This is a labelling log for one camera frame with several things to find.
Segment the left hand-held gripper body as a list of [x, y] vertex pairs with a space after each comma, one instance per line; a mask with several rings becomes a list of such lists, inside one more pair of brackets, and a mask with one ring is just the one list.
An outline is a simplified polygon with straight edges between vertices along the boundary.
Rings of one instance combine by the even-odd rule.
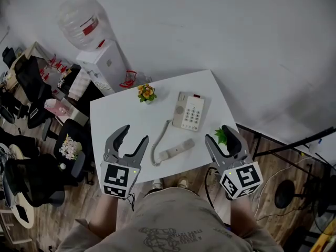
[[126, 199], [141, 171], [140, 165], [128, 165], [120, 157], [104, 157], [101, 163], [102, 193]]

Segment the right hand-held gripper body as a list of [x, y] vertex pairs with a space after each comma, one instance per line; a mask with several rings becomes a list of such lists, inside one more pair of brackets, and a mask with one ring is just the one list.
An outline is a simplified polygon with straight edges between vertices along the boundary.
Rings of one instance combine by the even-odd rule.
[[263, 177], [257, 161], [247, 153], [233, 156], [212, 155], [220, 175], [219, 184], [231, 200], [252, 194], [263, 183]]

